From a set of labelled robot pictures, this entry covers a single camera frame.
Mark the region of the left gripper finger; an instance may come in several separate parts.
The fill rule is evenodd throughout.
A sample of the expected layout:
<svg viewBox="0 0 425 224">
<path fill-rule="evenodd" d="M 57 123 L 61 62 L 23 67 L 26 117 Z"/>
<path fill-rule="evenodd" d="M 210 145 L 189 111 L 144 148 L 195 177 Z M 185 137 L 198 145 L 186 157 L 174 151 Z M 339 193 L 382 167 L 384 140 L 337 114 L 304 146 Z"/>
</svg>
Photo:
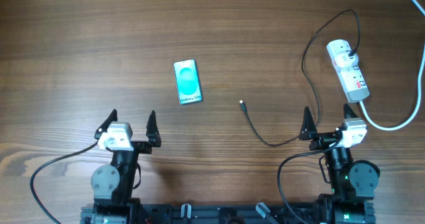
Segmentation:
<svg viewBox="0 0 425 224">
<path fill-rule="evenodd" d="M 106 118 L 106 120 L 96 129 L 94 138 L 96 140 L 99 140 L 101 135 L 107 132 L 107 129 L 110 126 L 110 124 L 112 122 L 116 122 L 117 120 L 118 120 L 118 111 L 116 109 L 113 109 L 110 115 Z"/>
<path fill-rule="evenodd" d="M 157 127 L 156 113 L 154 110 L 149 115 L 145 135 L 147 136 L 148 142 L 150 143 L 151 146 L 153 147 L 161 146 L 161 136 L 159 133 L 159 129 Z"/>
</svg>

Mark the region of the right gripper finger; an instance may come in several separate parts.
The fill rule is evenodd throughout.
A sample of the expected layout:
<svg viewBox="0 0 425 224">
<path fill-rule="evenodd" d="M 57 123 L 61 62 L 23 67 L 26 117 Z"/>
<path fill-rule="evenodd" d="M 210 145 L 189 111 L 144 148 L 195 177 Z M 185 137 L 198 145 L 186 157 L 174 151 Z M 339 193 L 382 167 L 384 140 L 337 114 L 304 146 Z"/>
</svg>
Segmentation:
<svg viewBox="0 0 425 224">
<path fill-rule="evenodd" d="M 300 140 L 312 140 L 318 137 L 317 128 L 308 106 L 303 111 L 303 123 L 299 132 Z"/>
<path fill-rule="evenodd" d="M 345 103 L 343 105 L 343 114 L 344 114 L 344 119 L 349 119 L 349 118 L 358 118 L 358 116 L 355 114 L 355 112 L 351 109 L 351 107 L 348 105 L 348 103 Z"/>
</svg>

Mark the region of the teal Samsung Galaxy smartphone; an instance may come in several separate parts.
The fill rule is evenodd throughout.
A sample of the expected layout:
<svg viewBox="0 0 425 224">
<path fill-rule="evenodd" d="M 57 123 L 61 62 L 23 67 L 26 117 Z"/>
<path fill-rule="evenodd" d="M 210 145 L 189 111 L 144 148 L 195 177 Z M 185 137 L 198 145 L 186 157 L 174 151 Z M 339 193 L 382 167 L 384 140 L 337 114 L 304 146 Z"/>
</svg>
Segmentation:
<svg viewBox="0 0 425 224">
<path fill-rule="evenodd" d="M 203 95 L 195 60 L 190 59 L 175 62 L 173 68 L 179 103 L 185 105 L 201 102 Z"/>
</svg>

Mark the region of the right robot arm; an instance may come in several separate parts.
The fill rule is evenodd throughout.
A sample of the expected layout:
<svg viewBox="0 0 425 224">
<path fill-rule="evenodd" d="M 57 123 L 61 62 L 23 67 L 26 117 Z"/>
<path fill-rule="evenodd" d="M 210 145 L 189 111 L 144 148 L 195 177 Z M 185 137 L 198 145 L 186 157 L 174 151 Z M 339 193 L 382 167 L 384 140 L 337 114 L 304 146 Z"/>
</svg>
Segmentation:
<svg viewBox="0 0 425 224">
<path fill-rule="evenodd" d="M 312 223 L 376 222 L 371 202 L 379 183 L 380 169 L 370 161 L 355 161 L 351 148 L 366 136 L 367 125 L 348 104 L 343 106 L 344 120 L 333 132 L 319 133 L 308 107 L 305 107 L 300 140 L 309 140 L 309 149 L 323 154 L 328 171 L 325 180 L 331 194 L 321 194 L 313 202 Z"/>
</svg>

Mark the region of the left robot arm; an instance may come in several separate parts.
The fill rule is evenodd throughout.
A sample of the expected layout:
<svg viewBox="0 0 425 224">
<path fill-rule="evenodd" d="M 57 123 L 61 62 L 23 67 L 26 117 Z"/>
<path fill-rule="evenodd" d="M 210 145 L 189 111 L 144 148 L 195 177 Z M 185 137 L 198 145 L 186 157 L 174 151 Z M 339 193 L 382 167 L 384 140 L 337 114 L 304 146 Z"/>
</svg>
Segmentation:
<svg viewBox="0 0 425 224">
<path fill-rule="evenodd" d="M 132 197 L 132 192 L 139 187 L 134 183 L 135 176 L 141 173 L 139 155 L 150 154 L 153 148 L 161 146 L 154 111 L 149 115 L 145 135 L 146 141 L 133 141 L 130 124 L 118 121 L 117 110 L 112 110 L 96 130 L 94 138 L 100 149 L 111 151 L 112 160 L 92 174 L 94 204 L 81 209 L 81 223 L 149 223 L 149 215 L 140 199 Z"/>
</svg>

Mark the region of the white USB charger plug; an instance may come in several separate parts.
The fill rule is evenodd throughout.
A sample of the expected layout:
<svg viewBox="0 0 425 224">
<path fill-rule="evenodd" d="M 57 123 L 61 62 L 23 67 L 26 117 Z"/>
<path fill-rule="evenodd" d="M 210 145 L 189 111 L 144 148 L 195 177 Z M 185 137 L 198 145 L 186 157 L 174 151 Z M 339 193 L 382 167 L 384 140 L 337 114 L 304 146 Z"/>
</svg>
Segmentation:
<svg viewBox="0 0 425 224">
<path fill-rule="evenodd" d="M 339 53 L 336 54 L 333 57 L 333 66 L 336 71 L 341 71 L 343 69 L 349 68 L 353 66 L 354 64 L 357 64 L 359 61 L 359 58 L 357 54 L 354 54 L 353 56 L 349 56 L 349 52 Z"/>
</svg>

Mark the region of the white power strip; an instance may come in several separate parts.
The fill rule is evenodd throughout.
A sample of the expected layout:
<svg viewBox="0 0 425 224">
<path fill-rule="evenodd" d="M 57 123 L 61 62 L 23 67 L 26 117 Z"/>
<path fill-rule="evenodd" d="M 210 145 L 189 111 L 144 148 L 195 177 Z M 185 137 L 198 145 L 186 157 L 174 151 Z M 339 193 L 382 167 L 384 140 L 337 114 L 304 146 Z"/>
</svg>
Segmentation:
<svg viewBox="0 0 425 224">
<path fill-rule="evenodd" d="M 333 57 L 336 54 L 349 52 L 350 56 L 351 51 L 352 50 L 349 43 L 342 39 L 331 41 L 327 45 L 327 52 L 329 53 L 331 62 L 333 61 Z M 339 78 L 348 102 L 360 102 L 370 95 L 365 78 L 361 73 L 359 62 L 339 72 L 335 70 L 335 72 Z"/>
</svg>

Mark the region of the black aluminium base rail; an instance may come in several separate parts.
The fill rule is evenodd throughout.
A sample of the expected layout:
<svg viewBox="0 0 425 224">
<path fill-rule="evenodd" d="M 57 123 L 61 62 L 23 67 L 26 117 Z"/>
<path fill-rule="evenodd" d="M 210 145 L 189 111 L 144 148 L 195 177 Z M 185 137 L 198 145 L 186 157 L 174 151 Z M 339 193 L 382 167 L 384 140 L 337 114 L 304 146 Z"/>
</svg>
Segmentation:
<svg viewBox="0 0 425 224">
<path fill-rule="evenodd" d="M 83 207 L 81 223 L 376 223 L 372 203 L 333 206 L 316 203 L 292 203 L 294 215 L 283 205 L 269 205 L 265 215 L 254 205 L 144 205 L 135 215 L 112 211 L 94 211 Z"/>
</svg>

